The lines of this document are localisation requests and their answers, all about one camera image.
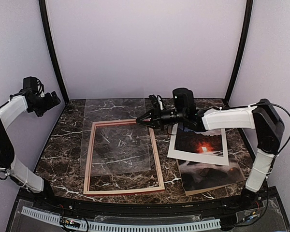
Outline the white mat board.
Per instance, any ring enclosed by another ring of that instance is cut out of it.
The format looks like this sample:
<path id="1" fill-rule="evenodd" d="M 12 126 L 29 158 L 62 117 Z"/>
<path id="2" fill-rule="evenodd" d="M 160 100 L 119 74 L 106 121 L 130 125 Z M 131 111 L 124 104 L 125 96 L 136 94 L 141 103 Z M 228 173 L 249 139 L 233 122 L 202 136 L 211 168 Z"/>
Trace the white mat board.
<path id="1" fill-rule="evenodd" d="M 207 164 L 228 165 L 225 129 L 195 132 L 176 124 L 172 128 L 167 157 Z"/>

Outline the clear acrylic sheet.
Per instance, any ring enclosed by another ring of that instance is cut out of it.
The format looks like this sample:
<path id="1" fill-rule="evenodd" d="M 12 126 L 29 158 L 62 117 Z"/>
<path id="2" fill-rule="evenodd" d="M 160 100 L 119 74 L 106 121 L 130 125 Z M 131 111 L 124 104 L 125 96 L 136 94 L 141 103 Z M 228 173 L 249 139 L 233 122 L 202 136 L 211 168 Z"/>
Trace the clear acrylic sheet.
<path id="1" fill-rule="evenodd" d="M 94 147 L 89 149 L 94 122 L 136 119 L 145 113 L 144 99 L 86 100 L 81 140 L 80 176 L 84 177 L 88 152 L 92 152 L 91 176 L 128 174 L 151 169 L 147 127 L 138 124 L 98 126 Z"/>

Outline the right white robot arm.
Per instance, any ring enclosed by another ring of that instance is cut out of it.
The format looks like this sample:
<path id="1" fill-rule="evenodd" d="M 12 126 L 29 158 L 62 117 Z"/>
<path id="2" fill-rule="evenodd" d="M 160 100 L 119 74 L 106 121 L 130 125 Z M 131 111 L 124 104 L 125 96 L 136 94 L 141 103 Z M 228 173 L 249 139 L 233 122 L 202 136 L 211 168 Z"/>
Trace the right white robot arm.
<path id="1" fill-rule="evenodd" d="M 246 128 L 256 131 L 257 154 L 244 187 L 245 193 L 237 198 L 237 206 L 247 210 L 256 201 L 258 192 L 271 174 L 275 160 L 284 146 L 281 144 L 284 123 L 278 115 L 277 104 L 261 99 L 259 102 L 237 107 L 210 107 L 198 109 L 194 100 L 174 98 L 174 109 L 162 109 L 159 100 L 151 97 L 153 109 L 136 119 L 136 123 L 152 129 L 183 123 L 199 132 L 216 129 Z"/>

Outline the brown backing board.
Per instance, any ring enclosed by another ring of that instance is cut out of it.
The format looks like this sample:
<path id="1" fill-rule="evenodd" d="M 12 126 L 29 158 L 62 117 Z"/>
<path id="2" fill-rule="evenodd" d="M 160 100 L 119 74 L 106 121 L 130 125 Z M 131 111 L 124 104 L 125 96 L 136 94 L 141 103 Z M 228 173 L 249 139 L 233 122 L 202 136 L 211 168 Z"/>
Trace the brown backing board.
<path id="1" fill-rule="evenodd" d="M 219 189 L 245 180 L 235 158 L 228 165 L 215 165 L 185 160 L 176 161 L 186 196 Z"/>

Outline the sunset landscape photo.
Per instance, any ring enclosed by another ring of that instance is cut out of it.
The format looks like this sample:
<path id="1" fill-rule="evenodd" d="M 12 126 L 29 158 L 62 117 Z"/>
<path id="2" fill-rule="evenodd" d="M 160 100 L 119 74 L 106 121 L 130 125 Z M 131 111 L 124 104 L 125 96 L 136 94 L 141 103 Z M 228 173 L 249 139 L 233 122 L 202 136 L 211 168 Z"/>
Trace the sunset landscape photo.
<path id="1" fill-rule="evenodd" d="M 186 196 L 245 181 L 224 129 L 195 132 L 176 124 L 167 156 L 176 160 Z"/>

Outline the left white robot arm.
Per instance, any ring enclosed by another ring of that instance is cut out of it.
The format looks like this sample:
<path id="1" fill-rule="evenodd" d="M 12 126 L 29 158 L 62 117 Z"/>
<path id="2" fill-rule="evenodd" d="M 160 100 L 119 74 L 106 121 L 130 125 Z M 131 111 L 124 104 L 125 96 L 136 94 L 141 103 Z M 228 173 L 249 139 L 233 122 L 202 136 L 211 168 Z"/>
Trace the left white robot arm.
<path id="1" fill-rule="evenodd" d="M 61 100 L 54 91 L 36 95 L 31 89 L 24 89 L 11 95 L 0 107 L 0 180 L 10 178 L 19 187 L 40 195 L 39 202 L 48 211 L 54 211 L 58 207 L 58 199 L 53 196 L 49 182 L 33 173 L 17 158 L 7 129 L 25 111 L 34 112 L 36 116 L 41 117 L 60 103 Z"/>

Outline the wooden picture frame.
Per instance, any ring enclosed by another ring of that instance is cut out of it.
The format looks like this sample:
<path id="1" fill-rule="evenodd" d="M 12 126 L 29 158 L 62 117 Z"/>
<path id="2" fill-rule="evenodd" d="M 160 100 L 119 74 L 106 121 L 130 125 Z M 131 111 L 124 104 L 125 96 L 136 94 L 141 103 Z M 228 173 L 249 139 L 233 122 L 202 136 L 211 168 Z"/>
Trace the wooden picture frame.
<path id="1" fill-rule="evenodd" d="M 130 174 L 150 169 L 153 154 L 158 183 L 152 187 L 90 190 L 94 176 Z M 84 195 L 134 195 L 164 191 L 164 181 L 153 129 L 136 123 L 135 119 L 93 122 L 87 150 Z"/>

